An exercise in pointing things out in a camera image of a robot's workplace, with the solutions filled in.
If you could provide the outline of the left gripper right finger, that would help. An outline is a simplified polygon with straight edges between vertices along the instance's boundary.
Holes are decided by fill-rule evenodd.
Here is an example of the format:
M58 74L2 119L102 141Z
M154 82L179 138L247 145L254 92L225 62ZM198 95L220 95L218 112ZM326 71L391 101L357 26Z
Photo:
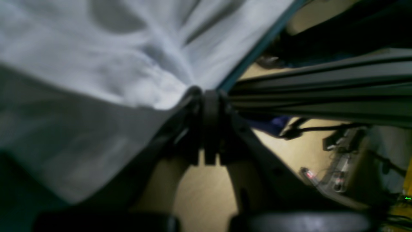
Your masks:
M305 185L265 147L223 92L211 91L211 163L227 168L239 209L230 232L372 232L373 220Z

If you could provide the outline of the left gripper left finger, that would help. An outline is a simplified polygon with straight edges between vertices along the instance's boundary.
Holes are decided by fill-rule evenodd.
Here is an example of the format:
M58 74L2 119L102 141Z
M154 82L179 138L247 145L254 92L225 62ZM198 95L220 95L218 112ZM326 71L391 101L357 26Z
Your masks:
M88 199L67 210L40 214L34 232L178 232L179 220L167 213L133 212L148 203L149 187L164 187L149 194L162 207L173 204L179 181L190 164L199 162L202 148L200 88L192 87L178 111L166 121L149 144L114 178Z

